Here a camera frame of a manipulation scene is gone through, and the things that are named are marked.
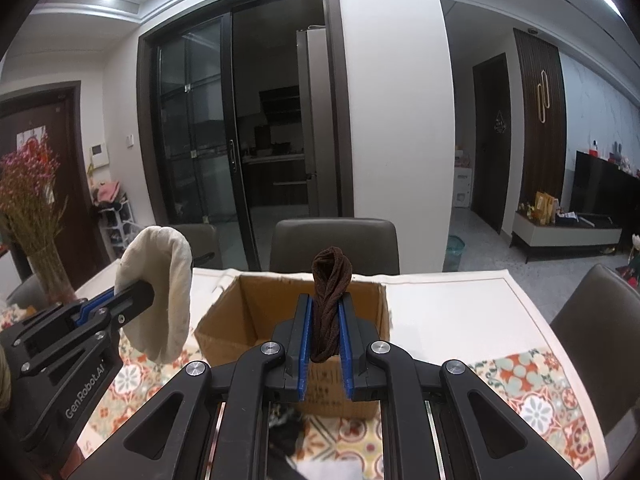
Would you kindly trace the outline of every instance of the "teal trash bin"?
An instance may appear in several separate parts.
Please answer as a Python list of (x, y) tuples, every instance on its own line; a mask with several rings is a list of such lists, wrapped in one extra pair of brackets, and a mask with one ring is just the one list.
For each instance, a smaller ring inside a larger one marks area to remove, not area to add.
[(447, 251), (444, 254), (444, 265), (442, 272), (458, 272), (460, 258), (465, 251), (465, 243), (462, 238), (449, 235), (447, 238)]

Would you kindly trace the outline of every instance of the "glass vase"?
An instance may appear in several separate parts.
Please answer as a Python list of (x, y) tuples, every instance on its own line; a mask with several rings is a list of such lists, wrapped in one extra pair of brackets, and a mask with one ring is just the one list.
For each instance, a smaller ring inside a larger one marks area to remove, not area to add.
[(70, 303), (77, 299), (53, 241), (28, 256), (28, 260), (31, 269), (40, 280), (50, 306), (59, 301)]

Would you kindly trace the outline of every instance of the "blue gripper pad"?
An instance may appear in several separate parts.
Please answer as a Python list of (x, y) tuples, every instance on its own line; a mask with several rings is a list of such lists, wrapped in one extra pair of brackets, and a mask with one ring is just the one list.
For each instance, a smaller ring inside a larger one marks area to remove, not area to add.
[(309, 368), (309, 355), (311, 353), (311, 296), (306, 300), (305, 326), (300, 342), (300, 360), (298, 361), (298, 399), (305, 400), (306, 374)]
[(87, 301), (80, 308), (80, 316), (78, 317), (78, 320), (76, 320), (76, 326), (84, 325), (87, 321), (89, 321), (89, 314), (91, 313), (91, 311), (94, 308), (98, 308), (99, 306), (101, 306), (101, 304), (103, 304), (105, 301), (110, 300), (111, 298), (113, 298), (113, 287), (108, 288), (103, 293), (98, 294), (98, 296), (96, 296), (92, 300)]
[(340, 364), (342, 366), (342, 385), (347, 399), (353, 399), (353, 362), (347, 318), (344, 315), (342, 300), (338, 300), (338, 318), (340, 320)]

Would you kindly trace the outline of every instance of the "bolt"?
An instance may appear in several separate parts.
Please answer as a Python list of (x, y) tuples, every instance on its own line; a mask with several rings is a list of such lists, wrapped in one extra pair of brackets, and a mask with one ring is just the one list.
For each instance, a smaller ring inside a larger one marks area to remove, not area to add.
[(202, 361), (191, 361), (187, 365), (187, 373), (191, 376), (198, 376), (206, 370), (206, 366)]
[(452, 359), (451, 361), (447, 361), (447, 372), (454, 375), (460, 375), (465, 371), (465, 364), (462, 361), (458, 361), (457, 359)]
[(371, 351), (374, 354), (386, 354), (391, 350), (391, 345), (386, 341), (375, 341), (371, 343)]
[(265, 355), (273, 355), (277, 354), (280, 351), (280, 344), (275, 341), (267, 341), (266, 343), (262, 343), (260, 347), (260, 352)]

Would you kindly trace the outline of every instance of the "brown cloth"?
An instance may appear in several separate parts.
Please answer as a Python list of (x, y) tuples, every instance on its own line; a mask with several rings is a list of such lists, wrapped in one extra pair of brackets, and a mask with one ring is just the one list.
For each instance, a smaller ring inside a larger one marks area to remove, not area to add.
[(329, 247), (314, 258), (314, 298), (311, 325), (311, 360), (324, 363), (340, 353), (338, 300), (351, 282), (351, 262), (338, 247)]

